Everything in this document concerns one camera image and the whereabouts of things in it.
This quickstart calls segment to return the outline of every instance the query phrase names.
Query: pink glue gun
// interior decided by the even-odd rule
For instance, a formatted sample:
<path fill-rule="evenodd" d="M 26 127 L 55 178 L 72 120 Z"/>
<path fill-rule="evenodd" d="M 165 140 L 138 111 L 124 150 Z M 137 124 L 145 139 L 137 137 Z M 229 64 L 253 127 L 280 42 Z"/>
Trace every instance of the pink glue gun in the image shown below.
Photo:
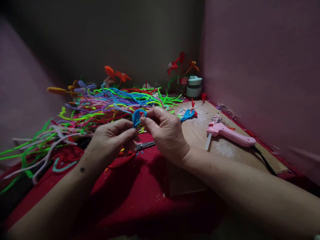
<path fill-rule="evenodd" d="M 211 136 L 218 136 L 218 134 L 228 138 L 229 140 L 239 144 L 242 147 L 251 147 L 256 143 L 256 140 L 253 137 L 243 136 L 237 132 L 232 131 L 227 128 L 222 122 L 221 117 L 218 114 L 214 115 L 212 121 L 209 123 L 207 128 L 208 140 L 206 144 L 206 151 L 209 149 L 209 144 Z"/>

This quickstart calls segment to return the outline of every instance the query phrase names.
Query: glue gun cord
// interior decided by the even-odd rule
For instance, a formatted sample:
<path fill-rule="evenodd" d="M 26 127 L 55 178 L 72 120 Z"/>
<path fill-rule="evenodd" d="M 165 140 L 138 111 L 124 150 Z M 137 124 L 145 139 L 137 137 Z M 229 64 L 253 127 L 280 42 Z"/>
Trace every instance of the glue gun cord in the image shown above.
<path fill-rule="evenodd" d="M 268 169 L 268 171 L 269 171 L 273 176 L 276 176 L 276 177 L 277 177 L 277 174 L 274 172 L 274 170 L 272 169 L 272 167 L 270 166 L 270 164 L 268 163 L 268 161 L 264 158 L 264 156 L 262 155 L 262 153 L 260 152 L 260 150 L 259 150 L 255 145 L 251 146 L 251 148 L 252 148 L 256 153 L 258 153 L 258 154 L 261 156 L 261 158 L 262 158 L 264 164 L 266 165 L 266 168 Z"/>

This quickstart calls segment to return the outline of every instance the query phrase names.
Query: wooden board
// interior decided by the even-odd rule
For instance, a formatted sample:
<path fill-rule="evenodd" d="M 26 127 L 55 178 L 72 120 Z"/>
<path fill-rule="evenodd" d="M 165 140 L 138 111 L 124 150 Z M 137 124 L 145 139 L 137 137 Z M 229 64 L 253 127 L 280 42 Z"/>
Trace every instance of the wooden board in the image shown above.
<path fill-rule="evenodd" d="M 185 139 L 190 145 L 196 146 L 204 150 L 207 141 L 207 127 L 210 119 L 219 112 L 212 104 L 207 101 L 201 106 L 201 101 L 195 101 L 196 111 L 198 118 L 188 119 L 182 123 L 182 131 Z M 181 108 L 191 108 L 191 102 L 181 103 L 174 107 L 175 114 L 178 114 Z M 222 121 L 227 123 L 229 127 L 235 128 L 235 132 L 245 136 L 249 136 L 245 131 L 238 127 L 234 122 L 228 119 L 223 113 L 220 113 Z M 259 143 L 255 144 L 256 147 L 262 152 L 270 166 L 276 173 L 286 171 L 288 168 L 277 160 L 271 153 L 269 153 Z M 217 136 L 211 138 L 211 145 L 209 152 L 212 154 L 212 160 L 217 156 L 230 158 L 252 167 L 258 168 L 262 171 L 268 172 L 262 159 L 251 148 L 244 148 L 236 143 Z M 207 187 L 196 177 L 190 173 L 174 166 L 167 161 L 168 178 L 170 184 L 171 195 L 186 194 L 205 190 Z"/>

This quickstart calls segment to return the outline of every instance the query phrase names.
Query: forearm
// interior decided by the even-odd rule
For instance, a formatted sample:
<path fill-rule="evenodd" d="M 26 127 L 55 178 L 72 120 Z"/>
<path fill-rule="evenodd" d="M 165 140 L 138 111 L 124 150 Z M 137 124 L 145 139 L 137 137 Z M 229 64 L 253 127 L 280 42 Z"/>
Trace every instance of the forearm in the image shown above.
<path fill-rule="evenodd" d="M 265 228 L 307 239 L 320 232 L 319 198 L 293 184 L 193 147 L 182 167 Z"/>
<path fill-rule="evenodd" d="M 96 168 L 80 161 L 7 233 L 9 239 L 62 239 L 99 177 Z"/>

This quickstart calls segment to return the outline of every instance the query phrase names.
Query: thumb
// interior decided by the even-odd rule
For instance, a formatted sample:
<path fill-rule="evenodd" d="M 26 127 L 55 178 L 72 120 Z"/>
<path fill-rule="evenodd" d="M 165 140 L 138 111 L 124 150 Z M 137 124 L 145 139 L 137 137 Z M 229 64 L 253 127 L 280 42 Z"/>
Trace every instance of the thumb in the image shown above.
<path fill-rule="evenodd" d="M 120 135 L 114 137 L 117 139 L 119 145 L 123 145 L 127 141 L 133 139 L 138 134 L 138 131 L 135 128 L 128 129 L 121 133 Z"/>
<path fill-rule="evenodd" d="M 145 126 L 152 135 L 155 134 L 156 131 L 160 130 L 158 124 L 156 124 L 156 122 L 153 121 L 151 118 L 141 117 L 140 122 L 141 125 Z"/>

